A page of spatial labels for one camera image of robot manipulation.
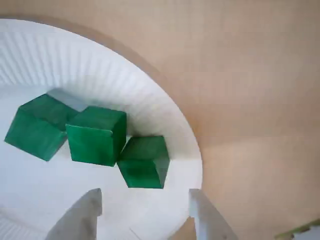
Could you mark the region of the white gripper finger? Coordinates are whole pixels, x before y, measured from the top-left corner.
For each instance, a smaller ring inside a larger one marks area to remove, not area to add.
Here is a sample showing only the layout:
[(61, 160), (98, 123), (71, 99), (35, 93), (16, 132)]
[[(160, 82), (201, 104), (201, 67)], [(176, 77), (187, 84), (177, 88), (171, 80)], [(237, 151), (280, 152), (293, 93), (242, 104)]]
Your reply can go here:
[(224, 217), (201, 189), (189, 189), (189, 216), (195, 224), (198, 240), (237, 240)]
[(91, 189), (79, 198), (46, 235), (47, 240), (95, 240), (102, 215), (102, 191)]

